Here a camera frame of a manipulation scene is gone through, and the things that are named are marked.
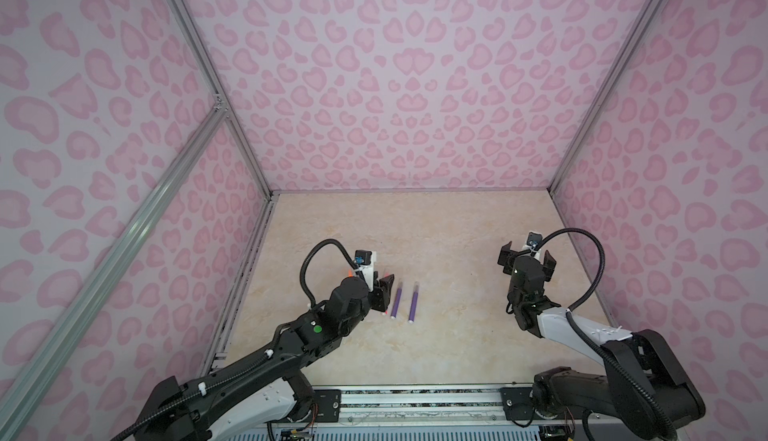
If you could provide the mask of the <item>purple marker pen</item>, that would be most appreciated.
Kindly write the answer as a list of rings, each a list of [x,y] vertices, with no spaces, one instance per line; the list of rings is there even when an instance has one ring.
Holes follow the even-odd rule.
[[[417,307],[418,307],[418,300],[419,300],[419,292],[420,292],[420,286],[418,283],[415,283],[413,286],[413,292],[411,296],[411,303],[409,307],[409,314],[408,314],[408,323],[413,324],[415,322],[416,313],[417,313]]]
[[[393,299],[392,305],[391,305],[391,310],[390,310],[390,318],[391,319],[396,319],[397,318],[398,311],[399,311],[399,306],[400,306],[401,298],[402,298],[402,292],[403,292],[403,283],[399,282],[397,287],[396,287],[395,294],[394,294],[394,299]]]

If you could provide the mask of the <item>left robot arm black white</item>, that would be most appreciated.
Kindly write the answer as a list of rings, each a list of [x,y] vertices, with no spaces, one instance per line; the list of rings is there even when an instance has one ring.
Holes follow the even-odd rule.
[[[347,277],[251,354],[185,383],[161,381],[118,439],[226,440],[261,424],[312,418],[314,390],[303,369],[336,350],[370,311],[387,311],[394,281]]]

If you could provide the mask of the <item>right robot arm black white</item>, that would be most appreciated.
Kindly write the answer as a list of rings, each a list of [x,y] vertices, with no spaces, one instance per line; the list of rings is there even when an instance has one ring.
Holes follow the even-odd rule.
[[[703,418],[706,405],[665,338],[656,331],[628,331],[577,316],[550,300],[545,286],[556,261],[523,249],[501,247],[498,263],[509,276],[506,311],[519,328],[557,342],[600,364],[601,375],[559,366],[535,375],[526,398],[505,393],[507,417],[553,419],[578,411],[620,420],[640,439],[671,439],[678,429]]]

